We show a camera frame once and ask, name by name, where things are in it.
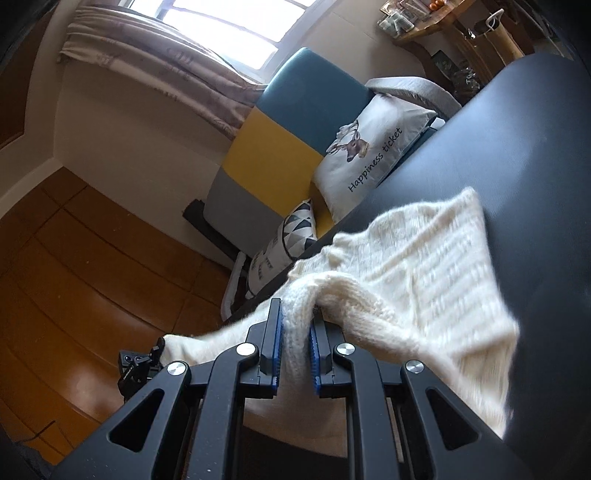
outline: geometric pattern pillow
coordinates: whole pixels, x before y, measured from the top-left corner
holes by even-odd
[[[246,297],[256,295],[317,240],[312,201],[308,199],[285,217],[271,242],[253,257]]]

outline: deer print pillow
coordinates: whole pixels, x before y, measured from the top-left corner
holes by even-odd
[[[394,168],[436,116],[379,93],[352,124],[339,129],[312,177],[335,223]]]

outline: metal screw cap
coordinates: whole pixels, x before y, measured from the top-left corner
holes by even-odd
[[[242,356],[249,356],[256,352],[256,347],[251,343],[241,343],[236,347],[236,353]]]
[[[341,355],[350,355],[355,351],[355,346],[350,343],[341,343],[337,345],[336,351]]]
[[[182,362],[172,362],[166,367],[166,371],[171,375],[183,374],[186,369],[187,367]]]
[[[407,370],[412,374],[419,374],[425,370],[425,366],[418,360],[409,360],[406,364]]]

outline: baseboard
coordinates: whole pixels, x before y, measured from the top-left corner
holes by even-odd
[[[27,173],[23,178],[10,187],[10,189],[0,197],[0,218],[6,215],[7,211],[14,207],[27,193],[61,167],[62,164],[52,157],[49,160],[45,160],[45,162],[35,168],[35,170]]]

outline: gray sofa armrest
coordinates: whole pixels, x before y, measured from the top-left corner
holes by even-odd
[[[421,77],[371,79],[365,86],[376,93],[389,93],[415,105],[435,110],[445,121],[462,108],[449,92]]]

